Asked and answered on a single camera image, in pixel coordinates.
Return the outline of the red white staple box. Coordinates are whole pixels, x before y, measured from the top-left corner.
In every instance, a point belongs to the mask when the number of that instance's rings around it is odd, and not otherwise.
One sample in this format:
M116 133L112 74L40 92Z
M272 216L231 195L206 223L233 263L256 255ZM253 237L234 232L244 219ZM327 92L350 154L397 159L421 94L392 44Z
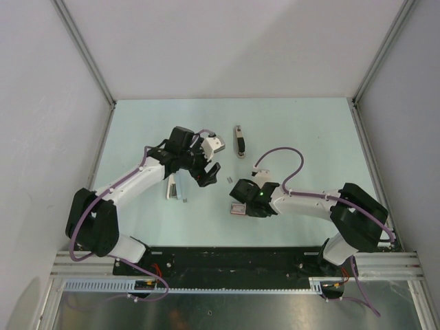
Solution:
M245 216L246 215L246 205L242 204L242 203L232 203L231 209L230 209L230 214Z

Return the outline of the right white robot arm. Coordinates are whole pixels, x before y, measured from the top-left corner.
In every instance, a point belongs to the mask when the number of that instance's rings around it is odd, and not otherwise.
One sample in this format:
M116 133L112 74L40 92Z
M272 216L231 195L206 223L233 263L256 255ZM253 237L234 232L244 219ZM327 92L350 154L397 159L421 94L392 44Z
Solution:
M230 196L245 206L249 217L298 214L331 222L338 233L323 243L317 258L318 270L325 276L333 276L358 252L374 252L384 232L388 242L394 240L385 226L387 209L356 184L321 193L289 192L275 182L240 179Z

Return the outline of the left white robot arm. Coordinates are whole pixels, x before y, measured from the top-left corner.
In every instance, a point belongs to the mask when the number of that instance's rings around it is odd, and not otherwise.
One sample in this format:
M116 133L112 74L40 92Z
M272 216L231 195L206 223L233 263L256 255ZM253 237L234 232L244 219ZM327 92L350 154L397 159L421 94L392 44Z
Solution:
M120 232L118 213L138 195L180 170L188 171L201 188L216 183L221 166L212 159L226 146L216 133L206 133L203 137L201 132L176 126L157 146L145 146L140 163L127 174L97 190L78 190L65 229L71 259L81 260L74 254L79 244L89 256L124 259L136 274L147 273L152 266L147 246Z

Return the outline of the black silver stapler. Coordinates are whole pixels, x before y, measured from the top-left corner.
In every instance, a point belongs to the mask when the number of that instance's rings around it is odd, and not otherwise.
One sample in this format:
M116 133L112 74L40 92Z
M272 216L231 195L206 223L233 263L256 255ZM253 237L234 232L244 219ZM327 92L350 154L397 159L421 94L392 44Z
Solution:
M235 149L236 155L239 159L245 158L245 139L243 136L243 130L240 125L236 125L234 128Z

